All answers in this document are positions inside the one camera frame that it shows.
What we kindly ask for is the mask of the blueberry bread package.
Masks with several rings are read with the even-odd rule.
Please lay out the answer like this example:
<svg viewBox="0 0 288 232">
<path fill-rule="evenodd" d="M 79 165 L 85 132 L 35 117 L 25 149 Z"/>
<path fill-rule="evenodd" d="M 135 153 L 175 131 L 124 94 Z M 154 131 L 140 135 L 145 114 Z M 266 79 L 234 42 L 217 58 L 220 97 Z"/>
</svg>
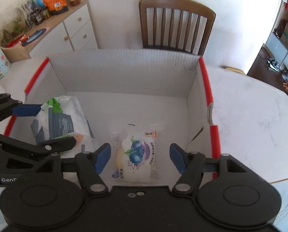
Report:
<svg viewBox="0 0 288 232">
<path fill-rule="evenodd" d="M 123 119 L 113 120 L 109 134 L 117 141 L 114 180 L 129 183 L 152 183 L 161 179 L 156 167 L 158 136 L 163 123 L 129 123 Z"/>
</svg>

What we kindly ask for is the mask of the red cardboard box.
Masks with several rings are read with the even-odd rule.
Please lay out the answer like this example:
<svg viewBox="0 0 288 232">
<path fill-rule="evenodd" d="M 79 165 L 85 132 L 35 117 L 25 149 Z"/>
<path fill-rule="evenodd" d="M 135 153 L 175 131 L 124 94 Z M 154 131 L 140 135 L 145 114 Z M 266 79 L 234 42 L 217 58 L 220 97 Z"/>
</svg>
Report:
<svg viewBox="0 0 288 232">
<path fill-rule="evenodd" d="M 65 52 L 13 63 L 1 85 L 25 103 L 77 97 L 95 138 L 112 147 L 130 130 L 158 131 L 159 169 L 172 143 L 220 157 L 209 75 L 196 55 L 149 49 Z"/>
</svg>

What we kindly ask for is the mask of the glass terrarium bowl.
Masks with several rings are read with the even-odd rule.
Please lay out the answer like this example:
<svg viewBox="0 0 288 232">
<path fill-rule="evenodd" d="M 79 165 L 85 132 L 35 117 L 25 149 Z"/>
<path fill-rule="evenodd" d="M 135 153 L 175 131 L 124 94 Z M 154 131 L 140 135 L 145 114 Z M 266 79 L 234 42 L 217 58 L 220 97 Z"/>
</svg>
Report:
<svg viewBox="0 0 288 232">
<path fill-rule="evenodd" d="M 26 13 L 18 6 L 10 5 L 0 12 L 0 46 L 6 47 L 11 41 L 28 30 Z"/>
</svg>

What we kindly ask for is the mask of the white side cabinet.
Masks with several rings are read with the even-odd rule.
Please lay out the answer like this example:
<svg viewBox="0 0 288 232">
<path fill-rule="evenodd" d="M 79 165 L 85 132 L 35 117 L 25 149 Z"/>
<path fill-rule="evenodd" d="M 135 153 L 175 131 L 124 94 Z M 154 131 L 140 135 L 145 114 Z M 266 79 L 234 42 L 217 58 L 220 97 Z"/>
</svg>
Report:
<svg viewBox="0 0 288 232">
<path fill-rule="evenodd" d="M 31 35 L 43 28 L 46 31 L 26 46 L 16 43 L 10 48 L 2 47 L 8 60 L 16 62 L 62 52 L 99 48 L 88 0 L 81 0 L 76 6 L 69 5 L 67 12 L 50 17 L 26 34 Z"/>
</svg>

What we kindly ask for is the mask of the sneakers on floor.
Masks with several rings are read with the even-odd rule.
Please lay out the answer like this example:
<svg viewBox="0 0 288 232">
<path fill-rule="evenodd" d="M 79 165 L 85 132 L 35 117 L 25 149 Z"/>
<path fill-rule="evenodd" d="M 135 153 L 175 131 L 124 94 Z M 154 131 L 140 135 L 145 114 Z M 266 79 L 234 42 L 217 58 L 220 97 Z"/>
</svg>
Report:
<svg viewBox="0 0 288 232">
<path fill-rule="evenodd" d="M 269 58 L 267 60 L 268 69 L 274 72 L 280 72 L 280 64 L 275 58 Z"/>
</svg>

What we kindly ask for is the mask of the brown wooden chair far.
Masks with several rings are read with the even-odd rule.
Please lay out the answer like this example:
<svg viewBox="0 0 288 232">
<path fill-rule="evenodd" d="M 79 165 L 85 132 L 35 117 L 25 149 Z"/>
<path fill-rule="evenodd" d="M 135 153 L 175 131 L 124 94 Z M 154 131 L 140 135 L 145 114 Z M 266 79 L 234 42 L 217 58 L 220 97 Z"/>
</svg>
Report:
<svg viewBox="0 0 288 232">
<path fill-rule="evenodd" d="M 191 0 L 141 0 L 142 46 L 202 56 L 216 18 L 207 6 Z"/>
</svg>

